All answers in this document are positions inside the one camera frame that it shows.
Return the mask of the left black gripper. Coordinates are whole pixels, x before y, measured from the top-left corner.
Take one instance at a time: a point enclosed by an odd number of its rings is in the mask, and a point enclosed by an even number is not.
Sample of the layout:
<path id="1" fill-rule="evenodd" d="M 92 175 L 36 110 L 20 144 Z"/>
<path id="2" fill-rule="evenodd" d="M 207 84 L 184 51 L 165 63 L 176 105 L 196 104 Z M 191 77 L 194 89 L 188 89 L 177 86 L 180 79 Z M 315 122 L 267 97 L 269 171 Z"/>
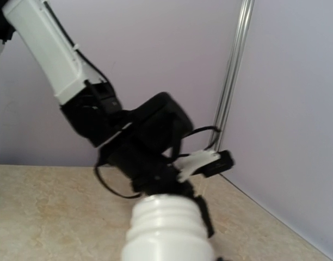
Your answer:
<path id="1" fill-rule="evenodd" d="M 180 183 L 179 172 L 175 167 L 158 161 L 146 161 L 132 167 L 128 177 L 135 192 L 145 195 L 172 194 L 192 198 L 194 188 L 190 182 Z M 200 209 L 201 217 L 207 230 L 207 237 L 215 234 L 208 204 L 202 196 L 193 197 Z"/>

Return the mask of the small white pill bottle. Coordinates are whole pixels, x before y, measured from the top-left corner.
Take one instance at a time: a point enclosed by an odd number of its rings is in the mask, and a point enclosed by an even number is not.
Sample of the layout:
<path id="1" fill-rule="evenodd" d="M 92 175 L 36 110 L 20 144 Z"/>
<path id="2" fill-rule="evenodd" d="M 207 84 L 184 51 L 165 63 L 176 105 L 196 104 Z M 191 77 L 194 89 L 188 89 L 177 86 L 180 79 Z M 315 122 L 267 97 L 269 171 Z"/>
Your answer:
<path id="1" fill-rule="evenodd" d="M 215 250 L 191 199 L 153 195 L 132 208 L 121 260 L 216 260 Z"/>

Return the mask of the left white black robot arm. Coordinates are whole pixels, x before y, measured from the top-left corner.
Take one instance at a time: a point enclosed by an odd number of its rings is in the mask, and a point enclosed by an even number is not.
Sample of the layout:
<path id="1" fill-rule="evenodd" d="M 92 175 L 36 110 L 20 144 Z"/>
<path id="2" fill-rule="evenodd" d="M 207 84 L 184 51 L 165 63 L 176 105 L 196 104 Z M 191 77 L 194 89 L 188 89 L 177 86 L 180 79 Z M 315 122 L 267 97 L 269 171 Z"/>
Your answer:
<path id="1" fill-rule="evenodd" d="M 130 179 L 133 197 L 172 194 L 193 200 L 211 237 L 214 228 L 201 196 L 179 181 L 174 162 L 193 124 L 166 92 L 133 110 L 123 109 L 109 79 L 77 49 L 47 1 L 7 1 L 2 13 L 45 73 L 72 128 L 98 148 L 99 168 L 117 167 Z"/>

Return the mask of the left aluminium frame post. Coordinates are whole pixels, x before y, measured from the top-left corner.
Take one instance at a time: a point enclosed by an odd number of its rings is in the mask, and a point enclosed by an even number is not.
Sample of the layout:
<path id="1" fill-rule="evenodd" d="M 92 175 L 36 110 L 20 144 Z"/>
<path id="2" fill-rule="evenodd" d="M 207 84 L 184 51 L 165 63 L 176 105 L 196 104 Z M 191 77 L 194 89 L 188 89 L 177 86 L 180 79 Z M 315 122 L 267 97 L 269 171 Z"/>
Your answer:
<path id="1" fill-rule="evenodd" d="M 242 1 L 240 8 L 237 28 L 231 47 L 230 57 L 227 62 L 223 88 L 220 94 L 218 109 L 214 121 L 214 124 L 220 129 L 225 128 L 225 122 L 230 107 L 230 96 L 241 64 L 254 3 L 255 1 Z"/>

